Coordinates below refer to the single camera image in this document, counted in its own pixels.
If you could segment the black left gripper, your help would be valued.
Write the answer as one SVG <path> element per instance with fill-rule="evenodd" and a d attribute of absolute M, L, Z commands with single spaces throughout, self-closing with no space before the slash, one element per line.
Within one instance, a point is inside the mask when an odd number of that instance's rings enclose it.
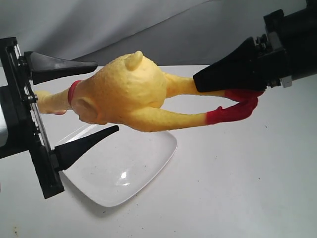
<path fill-rule="evenodd" d="M 29 73 L 34 84 L 93 72 L 93 61 L 60 59 L 37 52 L 21 54 L 15 37 L 0 41 L 0 61 L 7 84 L 0 88 L 0 157 L 28 151 L 45 199 L 64 192 L 59 171 L 70 168 L 82 155 L 106 137 L 119 131 L 107 127 L 91 135 L 51 149 L 37 107 Z"/>

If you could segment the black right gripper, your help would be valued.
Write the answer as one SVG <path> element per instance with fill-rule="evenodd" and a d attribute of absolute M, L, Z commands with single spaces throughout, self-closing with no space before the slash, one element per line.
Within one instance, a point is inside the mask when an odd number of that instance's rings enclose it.
<path fill-rule="evenodd" d="M 281 9 L 264 16 L 264 34 L 247 38 L 232 53 L 194 74 L 198 92 L 260 92 L 267 87 L 292 86 L 290 59 L 281 37 L 283 18 Z"/>

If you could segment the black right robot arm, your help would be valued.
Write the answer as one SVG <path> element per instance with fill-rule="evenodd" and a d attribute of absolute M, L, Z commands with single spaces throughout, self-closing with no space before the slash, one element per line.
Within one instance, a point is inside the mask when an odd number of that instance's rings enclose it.
<path fill-rule="evenodd" d="M 249 37 L 223 59 L 197 72 L 199 92 L 264 91 L 292 86 L 317 73 L 317 2 L 290 15 L 279 9 L 264 16 L 265 33 Z"/>

